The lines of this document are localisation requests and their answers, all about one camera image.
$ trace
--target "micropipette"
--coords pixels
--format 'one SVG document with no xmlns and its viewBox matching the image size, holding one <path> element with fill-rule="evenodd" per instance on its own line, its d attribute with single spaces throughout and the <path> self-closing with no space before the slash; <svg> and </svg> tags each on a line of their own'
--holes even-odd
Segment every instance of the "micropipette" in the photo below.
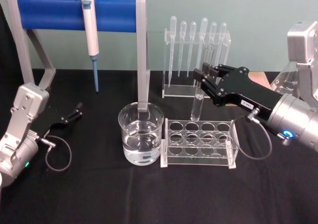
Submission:
<svg viewBox="0 0 318 224">
<path fill-rule="evenodd" d="M 180 47 L 179 47 L 179 59 L 178 59 L 178 76 L 180 76 L 180 69 L 181 69 L 181 63 L 182 63 L 182 53 L 183 53 L 183 44 L 184 44 L 184 38 L 185 38 L 185 31 L 187 29 L 187 22 L 182 21 L 180 25 Z"/>
<path fill-rule="evenodd" d="M 216 32 L 217 32 L 217 24 L 216 22 L 212 22 L 210 26 L 210 33 L 209 33 L 209 44 L 214 45 L 214 37 Z"/>
<path fill-rule="evenodd" d="M 174 39 L 177 30 L 177 17 L 172 16 L 170 18 L 170 58 L 169 58 L 169 87 L 172 77 L 172 65 L 173 65 L 173 49 L 174 49 Z"/>
<path fill-rule="evenodd" d="M 198 50 L 198 58 L 197 58 L 197 65 L 196 68 L 200 69 L 200 61 L 201 61 L 201 56 L 202 56 L 202 47 L 204 43 L 204 38 L 205 38 L 205 33 L 207 31 L 208 27 L 208 18 L 202 18 L 201 20 L 201 25 L 200 25 L 200 32 L 199 32 L 199 39 L 200 39 L 200 44 L 199 44 L 199 50 Z"/>
<path fill-rule="evenodd" d="M 219 59 L 220 59 L 220 55 L 221 55 L 221 48 L 222 48 L 223 40 L 225 38 L 226 30 L 227 30 L 227 24 L 223 22 L 221 24 L 221 28 L 220 28 L 219 45 L 218 45 L 217 55 L 215 57 L 214 66 L 217 66 L 219 64 Z"/>
<path fill-rule="evenodd" d="M 197 30 L 197 23 L 192 22 L 190 26 L 190 42 L 189 42 L 189 52 L 188 52 L 188 61 L 187 61 L 187 76 L 189 76 L 189 69 L 190 69 L 190 63 L 191 63 L 191 55 L 192 55 L 192 49 L 193 49 L 193 43 L 194 43 L 194 37 L 195 37 L 195 31 Z"/>
<path fill-rule="evenodd" d="M 99 53 L 95 0 L 81 0 L 86 32 L 88 54 L 93 64 L 95 90 L 98 93 L 97 57 Z"/>
</svg>

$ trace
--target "test tube rack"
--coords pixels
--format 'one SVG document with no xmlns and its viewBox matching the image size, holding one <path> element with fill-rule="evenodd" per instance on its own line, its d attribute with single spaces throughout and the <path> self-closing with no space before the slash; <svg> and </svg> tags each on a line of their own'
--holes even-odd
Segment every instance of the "test tube rack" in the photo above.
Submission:
<svg viewBox="0 0 318 224">
<path fill-rule="evenodd" d="M 195 33 L 194 41 L 193 41 L 193 49 L 191 53 L 190 60 L 190 68 L 187 71 L 187 60 L 189 54 L 190 47 L 190 36 L 187 31 L 184 37 L 183 44 L 183 53 L 182 53 L 182 62 L 181 62 L 181 72 L 178 75 L 178 59 L 179 59 L 179 46 L 181 44 L 181 37 L 179 33 L 180 25 L 177 27 L 175 38 L 174 38 L 174 53 L 173 53 L 173 64 L 172 64 L 172 77 L 171 83 L 168 84 L 168 72 L 169 72 L 169 59 L 170 59 L 170 46 L 171 46 L 171 38 L 170 31 L 168 29 L 164 30 L 164 60 L 163 60 L 163 79 L 162 79 L 162 98 L 165 96 L 176 96 L 176 97 L 194 97 L 195 86 L 193 86 L 193 70 L 196 68 L 197 58 L 201 57 L 202 51 L 199 54 L 199 44 L 200 44 L 200 36 L 199 32 Z M 205 33 L 204 43 L 209 43 L 210 33 Z M 231 45 L 231 37 L 230 32 L 227 30 L 225 32 L 225 37 L 223 41 L 219 40 L 219 33 L 215 33 L 214 38 L 214 54 L 212 61 L 215 63 L 217 56 L 217 49 L 221 46 L 221 53 L 219 57 L 218 64 L 226 65 L 230 45 Z"/>
<path fill-rule="evenodd" d="M 165 140 L 161 143 L 161 167 L 170 164 L 218 165 L 236 168 L 238 143 L 233 121 L 181 121 L 165 119 Z"/>
</svg>

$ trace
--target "black table surface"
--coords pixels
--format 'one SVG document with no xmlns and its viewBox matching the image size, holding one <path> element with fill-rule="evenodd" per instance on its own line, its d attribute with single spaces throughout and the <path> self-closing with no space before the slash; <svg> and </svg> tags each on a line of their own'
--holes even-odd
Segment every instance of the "black table surface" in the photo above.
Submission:
<svg viewBox="0 0 318 224">
<path fill-rule="evenodd" d="M 267 73 L 270 79 L 275 74 Z M 285 147 L 271 136 L 272 155 L 253 161 L 240 152 L 236 169 L 170 165 L 157 160 L 144 167 L 123 154 L 117 116 L 137 100 L 137 73 L 100 71 L 96 95 L 91 71 L 58 71 L 47 108 L 34 122 L 37 131 L 83 103 L 83 118 L 63 132 L 73 161 L 62 173 L 49 170 L 39 152 L 15 182 L 2 189 L 0 223 L 19 224 L 280 224 L 318 223 L 318 155 L 297 142 Z M 187 120 L 193 99 L 161 97 L 162 72 L 151 73 L 149 102 L 169 119 Z M 7 128 L 21 80 L 0 79 L 0 134 Z M 217 108 L 205 99 L 201 120 L 229 121 L 245 114 L 238 107 Z M 268 144 L 258 127 L 237 124 L 240 145 L 264 155 Z M 62 144 L 49 161 L 62 167 Z"/>
</svg>

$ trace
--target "clear liquid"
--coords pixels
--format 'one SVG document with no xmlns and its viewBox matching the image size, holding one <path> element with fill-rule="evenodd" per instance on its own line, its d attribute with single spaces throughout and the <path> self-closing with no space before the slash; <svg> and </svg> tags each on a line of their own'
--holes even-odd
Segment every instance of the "clear liquid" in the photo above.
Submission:
<svg viewBox="0 0 318 224">
<path fill-rule="evenodd" d="M 191 112 L 191 121 L 199 121 L 203 105 L 204 94 L 195 94 Z"/>
<path fill-rule="evenodd" d="M 123 132 L 124 155 L 135 165 L 148 165 L 160 155 L 161 129 L 150 121 L 135 121 Z"/>
</svg>

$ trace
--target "test tube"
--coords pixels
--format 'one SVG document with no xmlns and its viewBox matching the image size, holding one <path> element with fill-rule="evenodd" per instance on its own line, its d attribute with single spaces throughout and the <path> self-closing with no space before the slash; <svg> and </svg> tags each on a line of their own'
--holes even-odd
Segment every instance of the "test tube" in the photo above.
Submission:
<svg viewBox="0 0 318 224">
<path fill-rule="evenodd" d="M 203 47 L 203 53 L 201 61 L 202 63 L 212 64 L 214 52 L 214 45 L 213 44 L 205 44 Z M 199 121 L 202 111 L 203 99 L 204 99 L 204 91 L 200 88 L 201 83 L 197 82 L 197 86 L 195 89 L 194 99 L 193 99 L 193 106 L 191 111 L 191 121 Z"/>
</svg>

